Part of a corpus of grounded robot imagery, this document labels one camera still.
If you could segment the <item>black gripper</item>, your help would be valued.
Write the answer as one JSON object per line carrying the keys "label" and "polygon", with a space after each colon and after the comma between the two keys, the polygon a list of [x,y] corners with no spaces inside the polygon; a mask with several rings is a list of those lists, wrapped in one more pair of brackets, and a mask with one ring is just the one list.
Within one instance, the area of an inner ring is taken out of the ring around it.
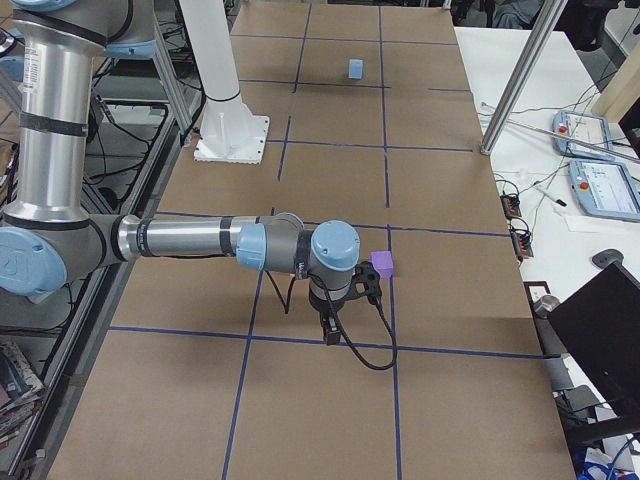
{"label": "black gripper", "polygon": [[324,288],[316,277],[309,280],[309,302],[321,314],[320,324],[327,346],[337,345],[341,341],[341,330],[335,318],[344,306],[348,293],[348,284],[337,289],[330,289]]}

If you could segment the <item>silver and grey robot arm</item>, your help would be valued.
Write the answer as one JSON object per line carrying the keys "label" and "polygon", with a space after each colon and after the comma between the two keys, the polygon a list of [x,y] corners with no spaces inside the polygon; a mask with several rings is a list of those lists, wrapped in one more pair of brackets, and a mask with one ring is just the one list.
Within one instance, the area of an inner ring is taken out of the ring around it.
{"label": "silver and grey robot arm", "polygon": [[94,60],[151,57],[157,49],[152,2],[18,1],[13,19],[25,60],[19,184],[1,228],[5,290],[41,295],[141,257],[233,257],[246,268],[307,280],[325,342],[346,338],[338,311],[357,295],[360,238],[345,222],[309,230],[289,213],[163,221],[82,208]]}

